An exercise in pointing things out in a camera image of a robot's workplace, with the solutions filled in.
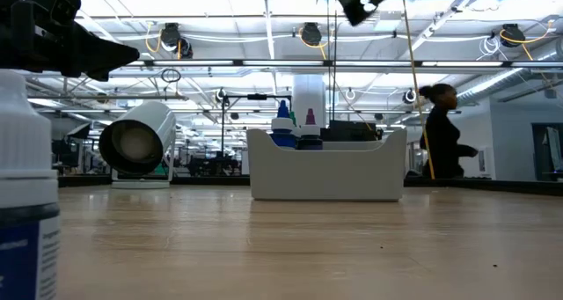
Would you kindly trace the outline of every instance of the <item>wooden table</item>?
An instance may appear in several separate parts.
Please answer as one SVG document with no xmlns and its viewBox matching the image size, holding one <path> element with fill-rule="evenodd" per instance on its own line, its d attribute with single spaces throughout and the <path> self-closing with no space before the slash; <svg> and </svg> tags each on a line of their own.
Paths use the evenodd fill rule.
<svg viewBox="0 0 563 300">
<path fill-rule="evenodd" d="M 399 203 L 248 187 L 61 189 L 62 300 L 561 299 L 563 200 L 407 188 Z"/>
</svg>

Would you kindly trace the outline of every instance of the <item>white tray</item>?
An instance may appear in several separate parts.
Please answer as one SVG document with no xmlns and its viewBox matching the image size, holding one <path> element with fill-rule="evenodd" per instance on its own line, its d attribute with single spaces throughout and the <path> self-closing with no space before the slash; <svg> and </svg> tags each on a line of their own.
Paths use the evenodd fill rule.
<svg viewBox="0 0 563 300">
<path fill-rule="evenodd" d="M 249 129 L 246 137 L 256 200 L 397 201 L 402 197 L 404 129 L 384 143 L 333 144 L 331 150 L 284 150 L 259 129 Z"/>
</svg>

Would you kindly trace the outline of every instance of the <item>white bottle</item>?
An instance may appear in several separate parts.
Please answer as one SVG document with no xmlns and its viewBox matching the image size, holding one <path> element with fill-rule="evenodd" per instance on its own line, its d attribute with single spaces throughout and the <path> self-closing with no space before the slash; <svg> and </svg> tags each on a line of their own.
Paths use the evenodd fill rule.
<svg viewBox="0 0 563 300">
<path fill-rule="evenodd" d="M 0 70 L 0 299 L 56 298 L 59 206 L 51 123 L 26 81 Z"/>
</svg>

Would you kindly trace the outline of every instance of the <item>hair bun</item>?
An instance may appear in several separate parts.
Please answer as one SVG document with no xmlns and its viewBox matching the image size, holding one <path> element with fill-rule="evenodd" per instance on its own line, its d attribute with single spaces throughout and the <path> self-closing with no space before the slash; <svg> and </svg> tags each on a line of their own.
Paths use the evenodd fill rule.
<svg viewBox="0 0 563 300">
<path fill-rule="evenodd" d="M 432 87 L 429 85 L 425 85 L 419 89 L 419 93 L 424 98 L 429 98 L 432 95 Z"/>
</svg>

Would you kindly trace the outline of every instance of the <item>white column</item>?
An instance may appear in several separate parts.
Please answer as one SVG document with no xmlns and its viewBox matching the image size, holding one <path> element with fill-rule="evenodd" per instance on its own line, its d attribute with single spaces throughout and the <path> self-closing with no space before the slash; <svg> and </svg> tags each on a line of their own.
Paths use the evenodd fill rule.
<svg viewBox="0 0 563 300">
<path fill-rule="evenodd" d="M 294 75 L 292 102 L 296 114 L 297 125 L 305 124 L 307 110 L 313 109 L 317 125 L 326 125 L 325 82 L 323 75 Z"/>
</svg>

